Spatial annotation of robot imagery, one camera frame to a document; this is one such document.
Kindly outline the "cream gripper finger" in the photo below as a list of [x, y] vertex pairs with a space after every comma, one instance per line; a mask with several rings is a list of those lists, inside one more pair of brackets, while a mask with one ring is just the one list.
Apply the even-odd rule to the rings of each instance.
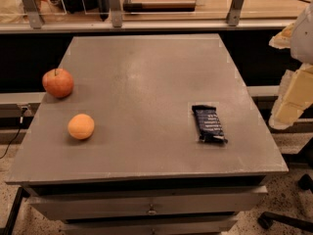
[[269, 125], [274, 129], [287, 129], [312, 105], [313, 66], [302, 64], [296, 71], [286, 70], [271, 110]]
[[290, 49], [293, 28], [294, 23], [286, 26], [282, 31], [280, 31], [270, 39], [269, 45], [276, 49]]

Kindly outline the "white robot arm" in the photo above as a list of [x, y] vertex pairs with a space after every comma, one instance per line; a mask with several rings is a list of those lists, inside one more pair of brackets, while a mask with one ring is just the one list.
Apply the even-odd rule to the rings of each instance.
[[294, 23], [273, 36], [269, 45], [277, 49], [289, 48], [291, 56], [301, 62], [299, 69], [286, 70], [282, 76], [278, 99], [271, 110], [269, 125], [286, 129], [313, 105], [313, 3]]

